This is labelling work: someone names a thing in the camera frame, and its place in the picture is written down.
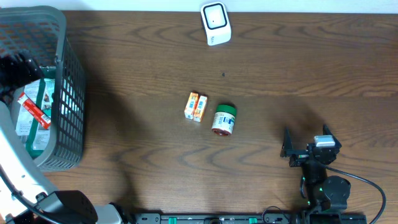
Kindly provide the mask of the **green lid spice jar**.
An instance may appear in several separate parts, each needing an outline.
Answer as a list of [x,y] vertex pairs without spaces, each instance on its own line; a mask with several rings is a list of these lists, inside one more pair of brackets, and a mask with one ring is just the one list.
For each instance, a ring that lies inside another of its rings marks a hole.
[[237,110],[230,105],[218,105],[213,119],[211,130],[220,136],[232,135]]

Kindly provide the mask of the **orange small box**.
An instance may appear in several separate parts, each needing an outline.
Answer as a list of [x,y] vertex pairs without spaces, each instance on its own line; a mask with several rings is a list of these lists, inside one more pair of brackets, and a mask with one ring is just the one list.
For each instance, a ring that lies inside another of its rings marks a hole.
[[196,122],[201,122],[204,114],[205,114],[205,110],[206,110],[206,106],[207,106],[207,101],[208,101],[208,97],[205,95],[202,95],[199,97],[198,99],[198,103],[197,103],[197,107],[195,109],[195,112],[193,114],[193,120]]
[[194,93],[194,92],[190,93],[186,107],[184,109],[184,115],[187,119],[193,119],[193,115],[196,110],[199,97],[200,96],[198,93]]

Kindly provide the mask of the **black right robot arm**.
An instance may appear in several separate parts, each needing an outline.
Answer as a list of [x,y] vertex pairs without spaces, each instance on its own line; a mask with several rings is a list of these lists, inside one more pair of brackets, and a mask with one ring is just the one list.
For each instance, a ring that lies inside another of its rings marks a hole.
[[302,196],[308,198],[310,207],[319,212],[339,212],[348,206],[350,182],[340,176],[329,176],[326,172],[327,166],[336,160],[340,148],[341,143],[327,125],[323,125],[323,134],[315,136],[305,149],[294,149],[289,130],[284,131],[280,157],[288,157],[290,167],[302,169],[302,186],[306,190]]

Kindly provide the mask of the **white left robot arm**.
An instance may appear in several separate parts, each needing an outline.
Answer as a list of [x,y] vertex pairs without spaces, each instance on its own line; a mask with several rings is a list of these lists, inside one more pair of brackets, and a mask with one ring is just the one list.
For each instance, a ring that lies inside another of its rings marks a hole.
[[94,206],[79,190],[56,188],[19,140],[7,99],[43,77],[26,51],[1,57],[1,216],[6,223],[124,223],[114,205]]

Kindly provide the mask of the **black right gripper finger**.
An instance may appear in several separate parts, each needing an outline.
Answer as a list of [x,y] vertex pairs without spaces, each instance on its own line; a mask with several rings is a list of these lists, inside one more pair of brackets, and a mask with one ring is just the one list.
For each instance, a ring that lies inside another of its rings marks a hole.
[[330,131],[329,127],[326,124],[323,125],[322,130],[323,130],[323,135],[330,135],[330,136],[333,135],[332,132]]
[[291,157],[291,156],[308,157],[308,152],[306,150],[294,149],[289,129],[285,128],[282,149],[280,151],[280,157]]

